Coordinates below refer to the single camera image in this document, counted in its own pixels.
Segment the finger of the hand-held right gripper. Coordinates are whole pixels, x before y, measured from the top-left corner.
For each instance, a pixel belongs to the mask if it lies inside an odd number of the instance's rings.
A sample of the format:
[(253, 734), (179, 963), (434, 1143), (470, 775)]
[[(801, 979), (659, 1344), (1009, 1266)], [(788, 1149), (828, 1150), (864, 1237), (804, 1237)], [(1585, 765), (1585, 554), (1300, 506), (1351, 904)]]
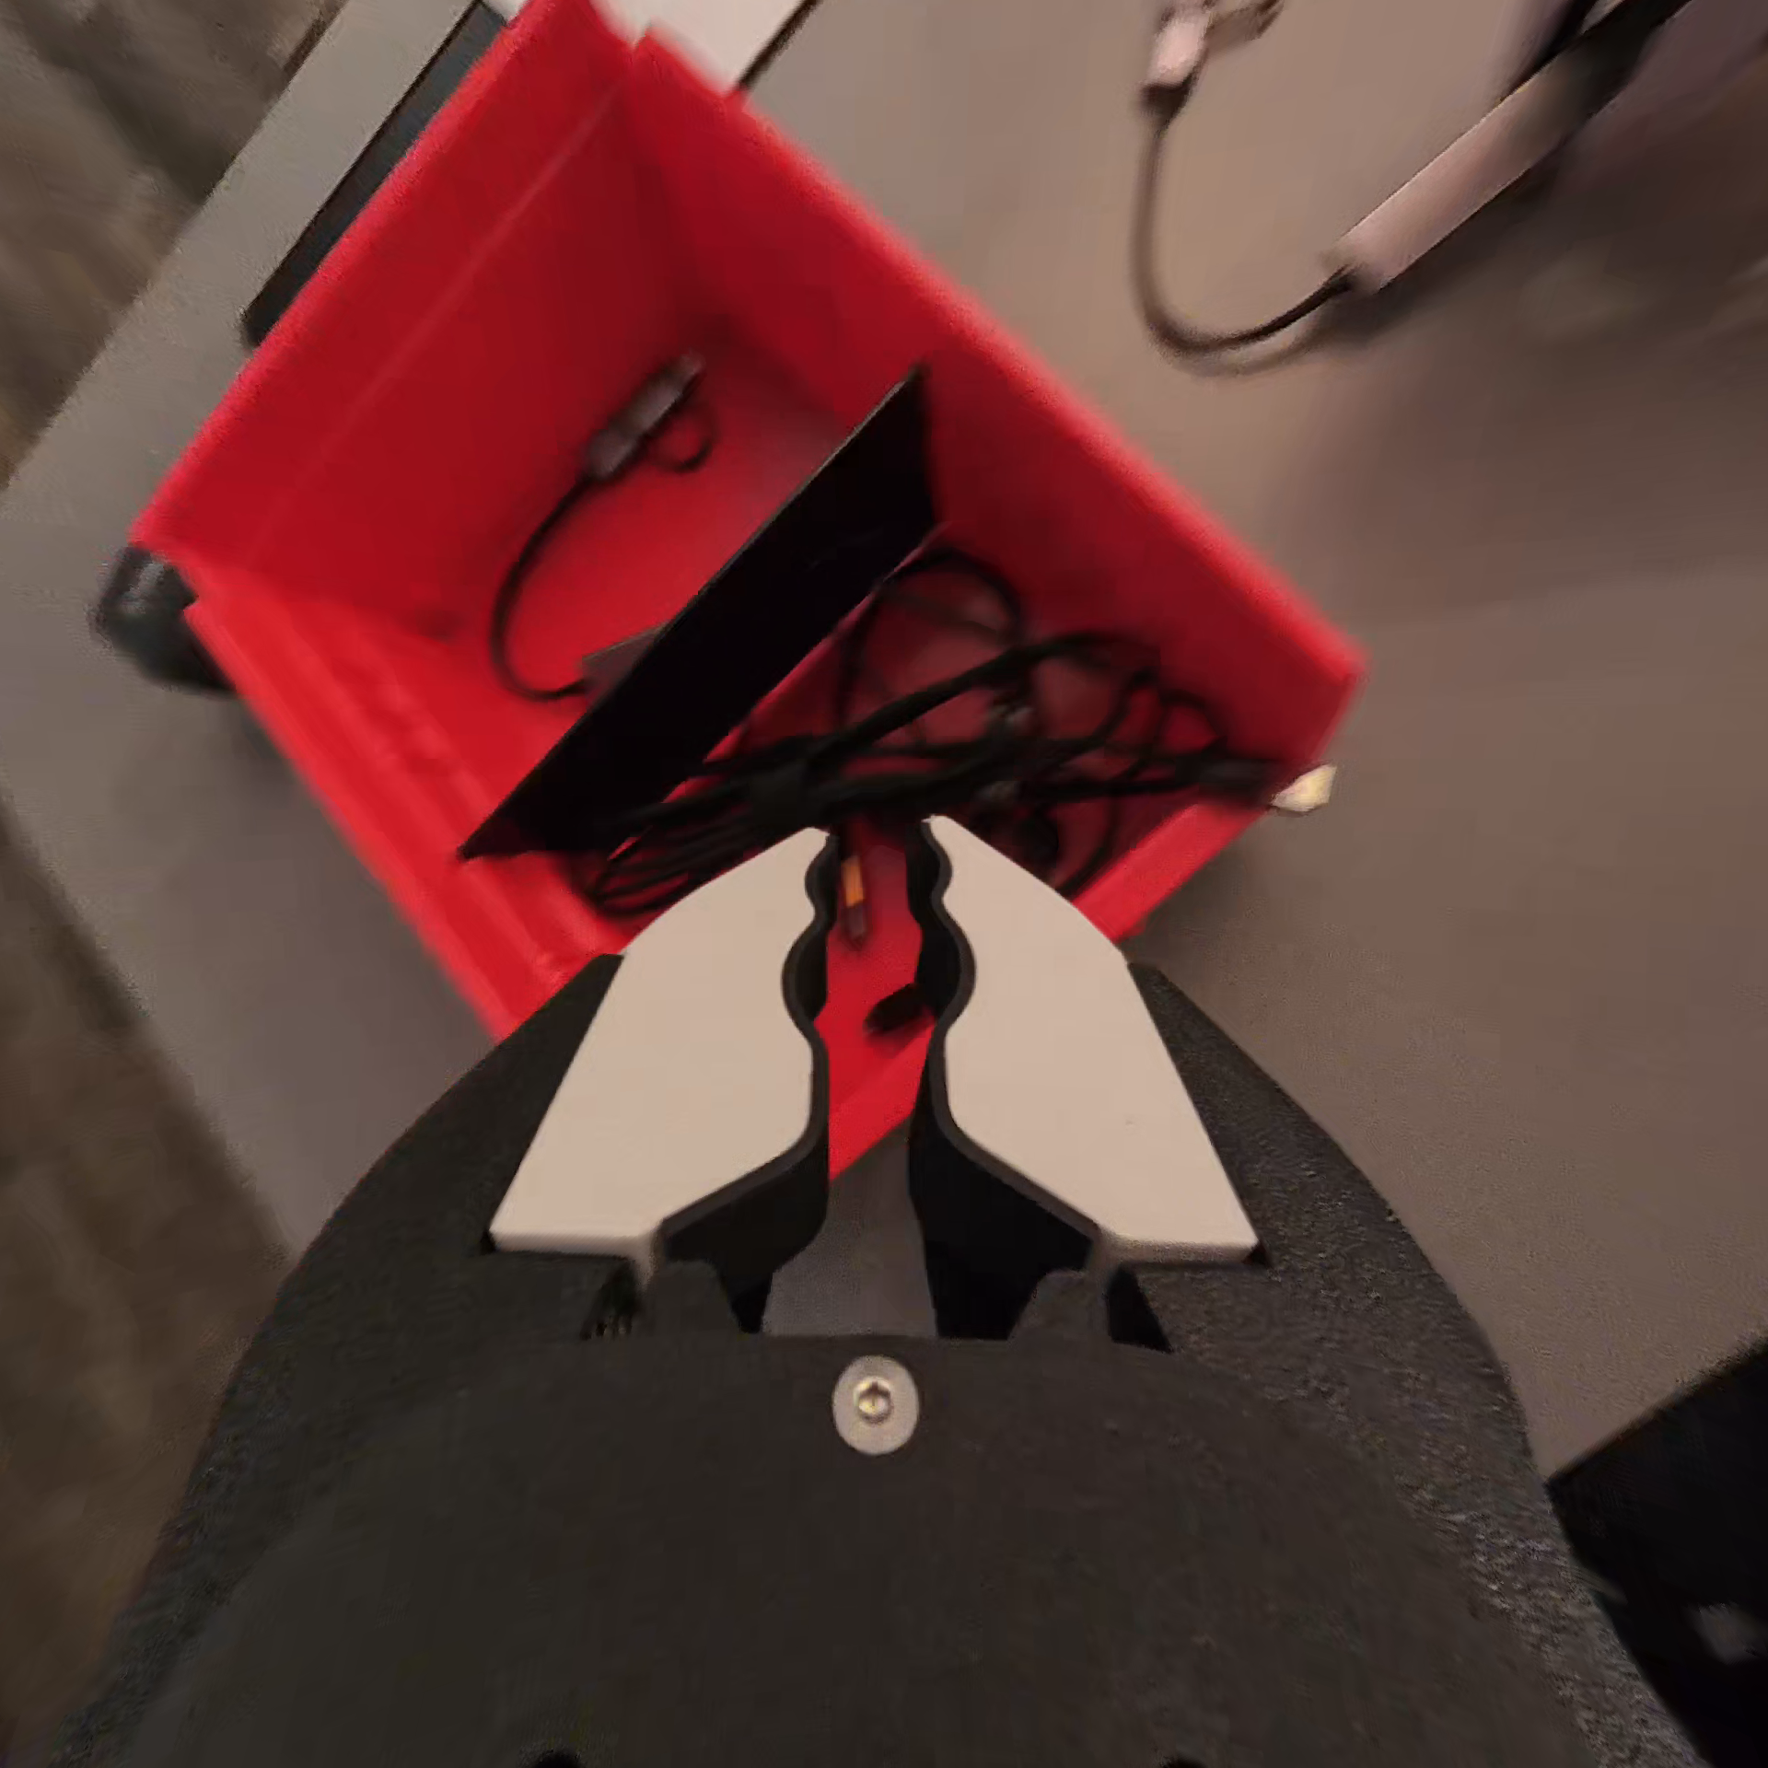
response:
[(1553, 78), (1575, 91), (1621, 91), (1673, 19), (1678, 3), (1551, 3), (1513, 88)]
[(1615, 85), (1578, 129), (1578, 151), (1643, 153), (1765, 59), (1765, 3), (1615, 3), (1595, 34)]

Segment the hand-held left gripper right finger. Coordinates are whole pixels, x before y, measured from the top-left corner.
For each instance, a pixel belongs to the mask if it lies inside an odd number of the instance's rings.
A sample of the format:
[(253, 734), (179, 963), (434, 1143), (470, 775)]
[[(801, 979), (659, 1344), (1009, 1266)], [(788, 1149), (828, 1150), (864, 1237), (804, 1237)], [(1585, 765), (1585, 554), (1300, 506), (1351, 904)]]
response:
[(1247, 1207), (1119, 946), (937, 815), (919, 829), (916, 985), (932, 1015), (912, 1171), (1003, 1268), (1245, 1266)]

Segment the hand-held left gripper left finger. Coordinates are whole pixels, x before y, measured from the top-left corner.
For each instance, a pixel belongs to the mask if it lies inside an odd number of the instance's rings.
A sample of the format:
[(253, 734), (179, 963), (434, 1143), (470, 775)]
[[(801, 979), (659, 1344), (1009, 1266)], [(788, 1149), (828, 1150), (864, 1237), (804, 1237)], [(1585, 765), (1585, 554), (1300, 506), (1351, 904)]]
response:
[(638, 934), (491, 1219), (497, 1250), (787, 1262), (828, 1215), (828, 937), (804, 829)]

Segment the red plastic bin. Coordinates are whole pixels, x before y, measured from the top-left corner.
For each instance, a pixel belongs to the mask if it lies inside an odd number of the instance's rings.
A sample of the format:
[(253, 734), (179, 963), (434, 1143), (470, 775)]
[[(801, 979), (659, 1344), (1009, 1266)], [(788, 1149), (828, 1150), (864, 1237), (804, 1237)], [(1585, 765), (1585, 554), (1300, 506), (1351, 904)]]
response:
[(570, 519), (550, 671), (673, 616), (912, 369), (945, 534), (1053, 629), (1131, 632), (1247, 756), (1313, 765), (1362, 660), (967, 291), (663, 34), (529, 3), (345, 232), (133, 541), (491, 1037), (636, 924), (463, 841), (567, 734), (486, 660), (592, 432), (697, 354), (711, 459)]

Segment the black bin divider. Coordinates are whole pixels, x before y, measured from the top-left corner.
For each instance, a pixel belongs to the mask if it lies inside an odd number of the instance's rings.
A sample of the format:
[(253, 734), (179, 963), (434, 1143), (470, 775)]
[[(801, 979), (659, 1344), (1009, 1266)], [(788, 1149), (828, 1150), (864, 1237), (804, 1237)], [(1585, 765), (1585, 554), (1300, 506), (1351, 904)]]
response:
[(939, 528), (926, 366), (912, 366), (460, 846), (600, 853), (669, 801)]

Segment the small black object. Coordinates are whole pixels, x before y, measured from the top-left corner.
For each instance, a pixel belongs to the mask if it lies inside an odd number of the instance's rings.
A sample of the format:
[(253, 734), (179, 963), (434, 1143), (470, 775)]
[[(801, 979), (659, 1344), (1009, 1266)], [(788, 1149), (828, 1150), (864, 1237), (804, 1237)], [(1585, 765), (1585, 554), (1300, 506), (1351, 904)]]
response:
[(191, 626), (195, 604), (191, 587), (170, 562), (128, 541), (100, 587), (91, 626), (153, 687), (232, 697), (232, 681)]

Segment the dark flat device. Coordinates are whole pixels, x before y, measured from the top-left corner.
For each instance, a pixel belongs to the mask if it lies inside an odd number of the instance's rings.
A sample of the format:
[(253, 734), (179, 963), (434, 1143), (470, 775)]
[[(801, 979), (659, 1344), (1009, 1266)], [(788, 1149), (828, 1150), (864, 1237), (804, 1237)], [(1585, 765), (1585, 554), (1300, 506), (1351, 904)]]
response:
[(367, 209), (375, 194), (388, 184), (401, 160), (431, 129), (435, 116), (451, 104), (457, 88), (482, 62), (497, 34), (507, 28), (507, 12), (495, 3), (467, 3), (454, 31), (444, 35), (438, 50), (428, 59), (401, 101), (392, 107), (385, 120), (378, 123), (360, 156), (331, 190), (322, 209), (297, 232), (294, 245), (270, 278), (260, 287), (253, 301), (238, 316), (238, 335), (245, 351), (256, 351), (304, 288), (319, 278), (322, 266), (338, 247), (342, 235)]

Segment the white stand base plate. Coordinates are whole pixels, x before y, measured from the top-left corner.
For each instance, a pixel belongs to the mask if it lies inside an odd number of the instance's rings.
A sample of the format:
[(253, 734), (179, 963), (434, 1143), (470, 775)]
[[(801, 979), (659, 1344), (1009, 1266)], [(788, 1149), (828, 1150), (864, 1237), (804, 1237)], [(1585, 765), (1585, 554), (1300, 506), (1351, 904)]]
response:
[(631, 40), (663, 34), (725, 88), (751, 88), (822, 3), (598, 3)]

